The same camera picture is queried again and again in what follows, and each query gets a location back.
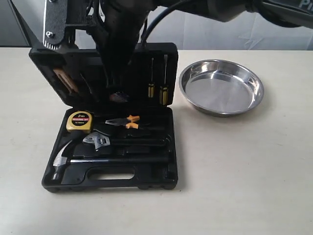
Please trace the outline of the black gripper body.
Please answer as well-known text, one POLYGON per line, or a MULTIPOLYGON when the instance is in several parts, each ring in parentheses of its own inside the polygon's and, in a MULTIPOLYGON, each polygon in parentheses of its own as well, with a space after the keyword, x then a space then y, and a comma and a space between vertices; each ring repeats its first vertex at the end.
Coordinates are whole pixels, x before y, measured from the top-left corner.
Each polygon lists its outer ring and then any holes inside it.
POLYGON ((101 0, 104 21, 100 24, 105 32, 97 39, 107 88, 120 86, 121 76, 139 39, 139 32, 149 15, 148 0, 101 0))

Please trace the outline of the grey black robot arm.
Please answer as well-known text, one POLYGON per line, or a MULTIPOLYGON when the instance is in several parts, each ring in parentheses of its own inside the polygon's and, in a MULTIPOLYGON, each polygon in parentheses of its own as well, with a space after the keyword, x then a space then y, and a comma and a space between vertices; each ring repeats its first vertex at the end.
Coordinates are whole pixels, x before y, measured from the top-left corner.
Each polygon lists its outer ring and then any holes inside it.
POLYGON ((96 39, 109 87, 120 86, 125 67, 138 41, 145 46, 154 28, 175 10, 228 22, 243 12, 258 13, 268 22, 285 28, 313 27, 311 0, 95 0, 103 40, 96 39))

